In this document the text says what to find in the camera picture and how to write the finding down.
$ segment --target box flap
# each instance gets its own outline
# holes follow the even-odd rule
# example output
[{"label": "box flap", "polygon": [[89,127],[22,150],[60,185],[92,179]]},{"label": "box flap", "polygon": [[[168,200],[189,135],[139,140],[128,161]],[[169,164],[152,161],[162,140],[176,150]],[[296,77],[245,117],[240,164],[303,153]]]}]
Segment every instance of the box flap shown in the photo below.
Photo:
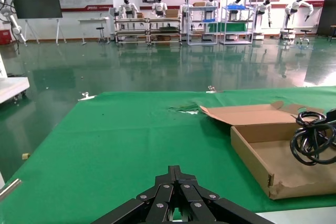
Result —
[{"label": "box flap", "polygon": [[305,105],[291,104],[284,106],[284,102],[282,101],[277,101],[272,104],[219,108],[200,106],[200,108],[208,116],[230,125],[293,123],[296,120],[299,110],[302,108],[323,113],[322,109],[311,108]]}]

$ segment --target open cardboard box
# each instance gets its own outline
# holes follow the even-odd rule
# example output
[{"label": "open cardboard box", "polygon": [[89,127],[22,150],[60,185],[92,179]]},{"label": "open cardboard box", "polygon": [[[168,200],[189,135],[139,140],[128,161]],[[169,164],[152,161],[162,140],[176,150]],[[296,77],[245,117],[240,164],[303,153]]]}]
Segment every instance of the open cardboard box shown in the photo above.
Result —
[{"label": "open cardboard box", "polygon": [[[232,125],[231,144],[265,194],[271,199],[336,193],[336,164],[306,166],[295,159],[289,141],[300,126],[299,109],[322,113],[305,105],[272,104],[205,108],[204,113]],[[327,149],[321,158],[336,156]]]}]

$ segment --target green table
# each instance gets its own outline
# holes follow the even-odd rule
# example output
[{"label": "green table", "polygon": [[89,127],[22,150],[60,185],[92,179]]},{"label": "green table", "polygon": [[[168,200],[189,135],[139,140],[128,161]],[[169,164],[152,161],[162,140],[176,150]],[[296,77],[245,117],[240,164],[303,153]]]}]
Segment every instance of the green table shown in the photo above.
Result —
[{"label": "green table", "polygon": [[335,97],[327,87],[117,92],[79,102],[11,179],[23,184],[1,203],[0,222],[89,223],[153,186],[169,165],[255,212],[335,206],[335,195],[268,199],[232,149],[229,126],[178,111],[277,100],[329,110]]},{"label": "green table", "polygon": [[[210,33],[213,33],[215,31],[217,32],[224,32],[225,30],[225,23],[223,22],[218,22],[218,25],[219,25],[219,30],[217,31],[217,24],[208,24],[209,26],[209,32]],[[229,31],[247,31],[247,28],[246,28],[246,23],[239,23],[239,22],[236,22],[236,23],[228,23],[226,24],[226,31],[229,32]]]}]

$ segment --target metal rod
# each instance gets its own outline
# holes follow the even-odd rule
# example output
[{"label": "metal rod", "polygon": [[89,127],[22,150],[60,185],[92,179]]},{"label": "metal rod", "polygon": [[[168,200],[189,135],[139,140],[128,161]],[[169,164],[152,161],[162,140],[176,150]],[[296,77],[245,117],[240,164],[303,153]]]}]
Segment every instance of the metal rod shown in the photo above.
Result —
[{"label": "metal rod", "polygon": [[21,183],[22,181],[17,178],[5,189],[0,190],[0,202],[3,201],[9,194],[11,194]]}]

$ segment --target white robot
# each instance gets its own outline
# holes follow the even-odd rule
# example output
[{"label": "white robot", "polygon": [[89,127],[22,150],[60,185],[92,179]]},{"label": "white robot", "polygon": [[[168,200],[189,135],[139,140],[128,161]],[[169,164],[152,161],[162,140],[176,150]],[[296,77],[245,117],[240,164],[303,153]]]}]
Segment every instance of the white robot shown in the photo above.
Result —
[{"label": "white robot", "polygon": [[263,40],[265,38],[264,33],[261,32],[261,23],[263,22],[262,21],[262,16],[267,11],[267,13],[268,13],[268,26],[270,28],[271,24],[272,24],[272,22],[271,22],[271,8],[272,8],[271,0],[265,0],[264,3],[259,4],[257,6],[257,8],[256,8],[256,20],[255,20],[255,23],[254,23],[255,32],[253,33],[253,39]]},{"label": "white robot", "polygon": [[[236,0],[236,1],[233,1],[232,3],[230,3],[229,5],[243,5],[243,4],[240,4],[239,2],[240,2],[241,0]],[[230,21],[230,20],[238,20],[238,19],[240,19],[240,17],[238,17],[238,10],[230,10],[229,12],[228,12],[228,21]]]},{"label": "white robot", "polygon": [[309,8],[309,12],[307,15],[305,15],[306,20],[310,17],[310,15],[314,12],[314,8],[313,5],[308,4],[307,2],[303,1],[303,0],[296,0],[293,3],[289,4],[286,6],[285,9],[285,18],[283,21],[283,25],[282,25],[282,29],[280,31],[281,35],[280,37],[283,39],[289,39],[289,40],[294,40],[295,39],[295,33],[294,32],[290,32],[288,30],[288,21],[290,19],[292,19],[292,24],[293,24],[293,20],[294,20],[294,14],[297,13],[299,7],[303,5]]},{"label": "white robot", "polygon": [[[209,11],[204,11],[201,13],[201,21],[205,20],[205,19],[217,19],[218,16],[218,1],[216,0],[208,0],[205,3],[206,7],[211,7],[214,6],[216,7],[215,10],[209,10]],[[212,40],[213,39],[213,35],[202,35],[202,40]]]},{"label": "white robot", "polygon": [[163,18],[167,9],[166,3],[162,2],[162,0],[157,0],[157,3],[152,6],[152,14],[155,14],[157,18]]},{"label": "white robot", "polygon": [[124,0],[124,3],[119,6],[119,18],[135,18],[138,12],[136,5],[130,3],[129,0]]},{"label": "white robot", "polygon": [[182,19],[181,26],[182,26],[182,33],[186,34],[188,29],[191,28],[187,26],[187,23],[191,23],[193,20],[193,12],[190,12],[190,15],[188,14],[187,10],[189,7],[193,7],[193,5],[189,4],[189,0],[184,0],[184,4],[180,5],[180,11],[179,16]]}]

